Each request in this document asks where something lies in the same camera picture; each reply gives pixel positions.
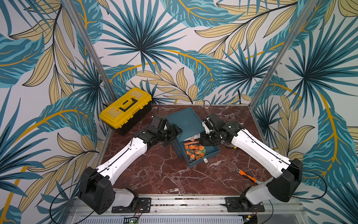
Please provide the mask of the teal top drawer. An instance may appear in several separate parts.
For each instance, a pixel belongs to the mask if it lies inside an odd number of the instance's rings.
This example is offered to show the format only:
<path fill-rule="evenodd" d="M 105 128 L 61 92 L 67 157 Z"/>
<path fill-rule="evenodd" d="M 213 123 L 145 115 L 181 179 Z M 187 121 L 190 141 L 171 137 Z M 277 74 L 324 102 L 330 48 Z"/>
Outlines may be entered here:
<path fill-rule="evenodd" d="M 176 139 L 173 143 L 179 158 L 184 158 L 187 166 L 192 168 L 202 162 L 217 156 L 221 150 L 217 146 L 203 146 L 200 143 L 200 134 L 194 135 L 183 141 Z"/>

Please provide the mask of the orange flower seed bag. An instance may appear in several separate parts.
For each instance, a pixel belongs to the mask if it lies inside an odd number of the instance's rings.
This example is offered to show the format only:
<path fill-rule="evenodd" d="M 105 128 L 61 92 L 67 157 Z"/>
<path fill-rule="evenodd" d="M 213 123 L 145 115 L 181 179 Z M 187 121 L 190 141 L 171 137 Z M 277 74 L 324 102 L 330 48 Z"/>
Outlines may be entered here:
<path fill-rule="evenodd" d="M 198 161 L 207 156 L 206 148 L 200 144 L 200 134 L 189 137 L 183 141 L 185 156 L 189 163 Z"/>

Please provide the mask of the teal three-drawer cabinet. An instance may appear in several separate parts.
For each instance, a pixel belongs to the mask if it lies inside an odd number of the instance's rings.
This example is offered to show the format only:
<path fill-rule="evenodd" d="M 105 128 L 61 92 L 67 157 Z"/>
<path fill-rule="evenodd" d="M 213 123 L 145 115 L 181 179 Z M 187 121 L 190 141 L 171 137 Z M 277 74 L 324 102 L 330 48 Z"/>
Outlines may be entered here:
<path fill-rule="evenodd" d="M 194 138 L 197 141 L 200 134 L 205 131 L 202 126 L 202 120 L 192 108 L 186 108 L 167 116 L 170 125 L 175 124 L 182 132 L 174 138 L 172 145 L 176 155 L 183 158 L 186 155 L 185 141 L 191 141 Z"/>

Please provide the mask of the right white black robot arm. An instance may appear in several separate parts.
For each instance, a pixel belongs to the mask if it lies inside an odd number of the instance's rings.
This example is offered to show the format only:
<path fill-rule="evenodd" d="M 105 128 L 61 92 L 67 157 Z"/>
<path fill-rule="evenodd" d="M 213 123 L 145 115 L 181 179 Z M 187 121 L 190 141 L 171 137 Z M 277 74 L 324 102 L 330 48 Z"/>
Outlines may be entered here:
<path fill-rule="evenodd" d="M 291 160 L 277 153 L 235 121 L 224 123 L 206 119 L 202 126 L 205 129 L 200 135 L 203 145 L 230 143 L 250 155 L 271 174 L 269 180 L 242 193 L 239 203 L 244 210 L 271 199 L 281 202 L 291 199 L 302 181 L 303 163 L 299 159 Z"/>

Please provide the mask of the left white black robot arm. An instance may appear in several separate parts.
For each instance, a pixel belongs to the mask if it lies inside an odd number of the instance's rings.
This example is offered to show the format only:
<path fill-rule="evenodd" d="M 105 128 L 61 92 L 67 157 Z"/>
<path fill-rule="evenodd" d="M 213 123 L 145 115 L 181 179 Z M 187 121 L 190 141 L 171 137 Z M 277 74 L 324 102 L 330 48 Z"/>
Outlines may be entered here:
<path fill-rule="evenodd" d="M 97 168 L 88 167 L 82 173 L 77 197 L 96 214 L 103 214 L 111 207 L 134 210 L 138 195 L 129 189 L 114 190 L 113 186 L 121 174 L 152 146 L 162 142 L 169 144 L 182 133 L 175 124 L 165 129 L 147 126 L 139 130 L 132 140 L 115 156 Z"/>

